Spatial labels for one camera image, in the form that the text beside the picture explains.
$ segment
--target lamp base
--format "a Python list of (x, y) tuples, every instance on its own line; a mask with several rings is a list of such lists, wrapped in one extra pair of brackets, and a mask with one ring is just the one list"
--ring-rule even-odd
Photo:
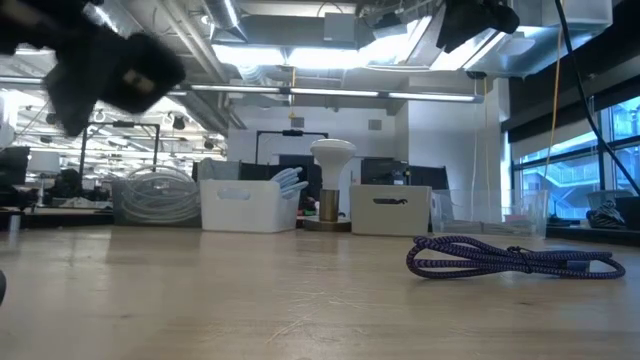
[(304, 219), (304, 229), (322, 232), (351, 232), (351, 220), (339, 218), (338, 221), (322, 221), (318, 216)]

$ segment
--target table surface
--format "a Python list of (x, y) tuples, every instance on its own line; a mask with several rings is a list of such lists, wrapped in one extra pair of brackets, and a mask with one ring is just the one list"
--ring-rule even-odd
[[(80, 228), (0, 235), (0, 358), (639, 359), (640, 251), (627, 276), (423, 280), (408, 238)], [(423, 257), (435, 257), (424, 254)]]

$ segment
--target clear plastic bin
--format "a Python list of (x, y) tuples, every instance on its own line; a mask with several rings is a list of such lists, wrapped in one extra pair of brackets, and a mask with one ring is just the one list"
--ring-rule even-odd
[(503, 235), (542, 239), (547, 232), (547, 191), (434, 190), (434, 234)]

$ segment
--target purple braided cable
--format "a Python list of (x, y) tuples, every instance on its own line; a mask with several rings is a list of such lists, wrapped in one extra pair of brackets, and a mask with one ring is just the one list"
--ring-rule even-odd
[[(415, 246), (407, 254), (407, 267), (412, 273), (428, 279), (453, 279), (505, 271), (548, 274), (573, 279), (617, 279), (624, 276), (626, 272), (622, 265), (611, 259), (613, 255), (609, 252), (528, 250), (522, 252), (525, 249), (520, 247), (510, 247), (503, 250), (466, 236), (443, 236), (434, 239), (417, 237), (413, 242)], [(416, 255), (425, 249), (468, 260), (416, 259)], [(615, 271), (592, 273), (571, 270), (567, 268), (567, 265), (572, 261), (600, 261), (610, 265)], [(467, 270), (423, 270), (434, 268)]]

